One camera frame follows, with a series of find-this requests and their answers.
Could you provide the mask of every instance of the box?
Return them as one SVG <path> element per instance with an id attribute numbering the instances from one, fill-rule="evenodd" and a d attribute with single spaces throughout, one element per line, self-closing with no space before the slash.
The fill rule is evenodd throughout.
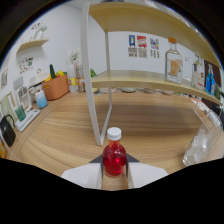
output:
<path id="1" fill-rule="evenodd" d="M 48 82 L 42 82 L 42 89 L 47 100 L 56 100 L 69 92 L 67 75 L 51 79 Z"/>

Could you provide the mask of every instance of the red liquid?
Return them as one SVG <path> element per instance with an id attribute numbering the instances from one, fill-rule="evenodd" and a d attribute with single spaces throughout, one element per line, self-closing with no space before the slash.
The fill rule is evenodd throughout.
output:
<path id="1" fill-rule="evenodd" d="M 123 167 L 126 164 L 126 151 L 120 145 L 120 140 L 111 141 L 103 151 L 103 165 L 106 174 L 111 177 L 120 176 L 123 172 Z"/>

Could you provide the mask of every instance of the shelving unit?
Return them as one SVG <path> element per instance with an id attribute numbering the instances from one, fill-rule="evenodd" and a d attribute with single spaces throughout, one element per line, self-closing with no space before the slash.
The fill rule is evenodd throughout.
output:
<path id="1" fill-rule="evenodd" d="M 222 103 L 214 96 L 200 91 L 191 86 L 191 82 L 182 79 L 182 84 L 178 85 L 164 80 L 164 74 L 146 71 L 112 70 L 105 71 L 91 79 L 93 88 L 105 87 L 135 87 L 164 89 L 176 92 L 188 93 L 204 99 L 210 100 L 216 104 Z"/>
<path id="2" fill-rule="evenodd" d="M 92 79 L 90 76 L 88 55 L 89 14 L 105 32 L 107 59 L 107 70 Z M 213 52 L 197 33 L 181 21 L 158 9 L 126 2 L 103 3 L 91 6 L 87 2 L 83 7 L 81 18 L 81 55 L 89 112 L 97 145 L 102 146 L 103 144 L 112 111 L 111 87 L 141 87 L 172 90 L 203 97 L 222 105 L 215 97 L 207 94 L 205 91 L 191 87 L 190 82 L 184 79 L 182 84 L 178 85 L 165 81 L 164 74 L 160 73 L 128 70 L 112 71 L 110 69 L 108 32 L 115 31 L 141 32 L 164 38 L 168 38 L 169 36 L 175 37 L 179 44 L 192 51 L 199 52 L 202 58 L 221 68 Z M 109 88 L 109 110 L 101 134 L 99 132 L 92 87 Z"/>
<path id="3" fill-rule="evenodd" d="M 17 52 L 23 51 L 25 49 L 31 48 L 31 47 L 38 47 L 42 46 L 44 43 L 46 43 L 49 39 L 41 39 L 41 40 L 32 40 L 26 43 L 23 43 L 20 45 Z"/>

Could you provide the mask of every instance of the wall shelf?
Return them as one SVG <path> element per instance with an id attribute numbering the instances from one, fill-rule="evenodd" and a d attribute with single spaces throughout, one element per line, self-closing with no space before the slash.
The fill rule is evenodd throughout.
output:
<path id="1" fill-rule="evenodd" d="M 214 96 L 205 91 L 198 90 L 191 86 L 191 82 L 182 79 L 181 85 L 165 81 L 164 74 L 147 72 L 147 71 L 130 71 L 130 70 L 111 70 L 105 71 L 91 79 L 93 88 L 110 88 L 110 87 L 135 87 L 163 89 L 175 92 L 182 92 L 204 99 L 210 100 L 216 104 L 222 103 Z"/>
<path id="2" fill-rule="evenodd" d="M 32 40 L 26 43 L 23 43 L 20 45 L 17 52 L 23 51 L 25 49 L 31 48 L 31 47 L 38 47 L 46 43 L 49 39 L 41 39 L 41 40 Z"/>

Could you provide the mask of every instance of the plastic bottle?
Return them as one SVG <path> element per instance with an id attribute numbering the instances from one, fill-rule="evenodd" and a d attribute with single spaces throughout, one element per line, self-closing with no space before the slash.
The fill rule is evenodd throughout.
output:
<path id="1" fill-rule="evenodd" d="M 67 65 L 67 77 L 68 77 L 68 85 L 70 93 L 74 93 L 77 91 L 77 83 L 76 83 L 76 74 L 74 65 Z"/>
<path id="2" fill-rule="evenodd" d="M 213 76 L 213 71 L 212 71 L 212 65 L 208 64 L 208 76 L 206 78 L 206 92 L 208 92 L 211 95 L 214 95 L 215 92 L 215 80 Z"/>
<path id="3" fill-rule="evenodd" d="M 192 69 L 192 78 L 191 78 L 191 86 L 199 89 L 204 90 L 204 84 L 205 84 L 205 75 L 204 75 L 204 69 L 201 64 L 201 58 L 200 54 L 198 52 L 195 52 L 195 56 L 197 57 L 197 60 L 193 64 Z"/>
<path id="4" fill-rule="evenodd" d="M 126 164 L 126 150 L 120 144 L 121 129 L 109 128 L 107 130 L 109 145 L 103 150 L 103 164 L 105 172 L 110 177 L 120 176 Z"/>
<path id="5" fill-rule="evenodd" d="M 183 59 L 177 51 L 176 39 L 168 37 L 170 49 L 166 52 L 165 80 L 181 84 L 183 76 Z"/>

